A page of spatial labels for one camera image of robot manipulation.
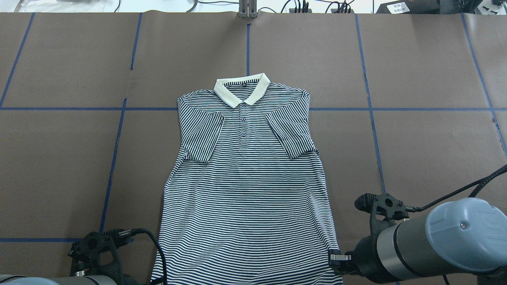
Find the white collar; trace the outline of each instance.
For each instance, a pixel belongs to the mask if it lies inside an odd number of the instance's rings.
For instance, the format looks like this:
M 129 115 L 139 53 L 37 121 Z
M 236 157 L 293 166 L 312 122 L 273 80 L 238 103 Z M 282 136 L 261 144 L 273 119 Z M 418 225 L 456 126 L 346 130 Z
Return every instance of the white collar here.
M 250 97 L 248 97 L 248 99 L 245 101 L 242 101 L 241 99 L 236 97 L 224 86 L 225 83 L 242 82 L 252 79 L 259 79 L 259 83 L 257 83 L 255 90 L 252 92 Z M 248 105 L 253 105 L 259 99 L 261 99 L 262 96 L 264 96 L 270 83 L 271 81 L 269 80 L 269 78 L 264 73 L 261 73 L 247 77 L 217 79 L 215 88 L 213 90 L 220 97 L 220 99 L 222 99 L 227 105 L 229 105 L 232 108 L 236 108 L 240 103 L 243 102 L 247 103 Z

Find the black and white stripe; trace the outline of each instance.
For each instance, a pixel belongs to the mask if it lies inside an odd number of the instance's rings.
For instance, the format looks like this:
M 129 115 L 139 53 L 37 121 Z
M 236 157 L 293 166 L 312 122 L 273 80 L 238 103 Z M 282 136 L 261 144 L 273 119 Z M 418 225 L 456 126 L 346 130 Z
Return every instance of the black and white stripe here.
M 245 100 L 257 82 L 226 86 Z M 168 284 L 342 283 L 328 266 L 338 245 L 309 100 L 277 83 L 251 106 L 231 108 L 213 90 L 178 99 L 182 145 L 159 235 Z

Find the clear plastic sheet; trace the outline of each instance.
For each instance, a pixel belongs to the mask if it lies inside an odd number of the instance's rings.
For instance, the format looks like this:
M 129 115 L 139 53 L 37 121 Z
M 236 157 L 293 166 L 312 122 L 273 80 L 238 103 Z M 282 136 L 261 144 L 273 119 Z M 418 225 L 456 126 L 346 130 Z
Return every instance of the clear plastic sheet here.
M 107 0 L 21 0 L 14 12 L 104 12 Z

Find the gray cable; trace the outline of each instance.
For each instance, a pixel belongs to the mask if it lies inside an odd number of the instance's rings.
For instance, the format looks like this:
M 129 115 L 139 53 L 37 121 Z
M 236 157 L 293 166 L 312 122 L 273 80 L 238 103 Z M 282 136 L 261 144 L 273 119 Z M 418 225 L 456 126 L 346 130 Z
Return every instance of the gray cable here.
M 197 7 L 198 2 L 199 0 L 194 0 L 194 5 L 186 13 L 190 13 L 191 11 L 193 11 Z

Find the barcode sticker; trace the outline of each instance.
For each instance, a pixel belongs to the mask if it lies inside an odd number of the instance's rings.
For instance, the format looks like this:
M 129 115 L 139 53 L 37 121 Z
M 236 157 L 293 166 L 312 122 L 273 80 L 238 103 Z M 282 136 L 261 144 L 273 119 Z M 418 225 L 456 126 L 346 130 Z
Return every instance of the barcode sticker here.
M 405 4 L 405 2 L 387 5 L 387 8 L 389 9 L 389 12 L 391 12 L 391 14 L 400 14 L 400 13 L 410 12 L 410 10 L 409 10 L 407 4 Z

